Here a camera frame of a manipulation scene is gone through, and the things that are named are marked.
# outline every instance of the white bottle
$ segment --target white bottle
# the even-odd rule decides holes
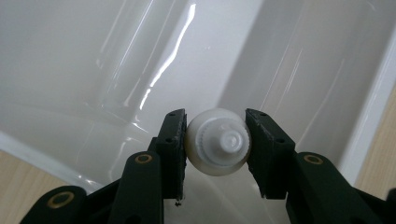
[[[186,131],[190,162],[207,175],[228,175],[248,159],[250,133],[234,112],[216,108],[194,118]]]

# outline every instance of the white bottle cap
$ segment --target white bottle cap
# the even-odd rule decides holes
[[[250,134],[238,115],[211,109],[191,121],[186,131],[186,153],[191,163],[207,175],[228,175],[248,159]]]

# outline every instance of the brass screw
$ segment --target brass screw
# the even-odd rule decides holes
[[[74,199],[74,196],[75,196],[74,193],[71,191],[64,191],[57,193],[49,199],[49,201],[47,202],[47,206],[53,209],[63,207],[68,203],[71,203]]]
[[[321,158],[314,155],[305,155],[304,160],[315,165],[321,165],[323,163]]]
[[[145,164],[152,161],[152,157],[149,154],[143,154],[134,159],[136,163]]]

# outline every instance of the white tray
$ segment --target white tray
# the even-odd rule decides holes
[[[396,77],[393,0],[0,3],[0,148],[88,191],[164,115],[261,109],[353,184]],[[287,223],[246,166],[190,164],[166,223]]]

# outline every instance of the light wood tabletop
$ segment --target light wood tabletop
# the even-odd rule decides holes
[[[385,198],[396,187],[396,90],[389,98],[381,125],[356,187]],[[35,201],[62,180],[0,151],[0,222],[19,223]]]

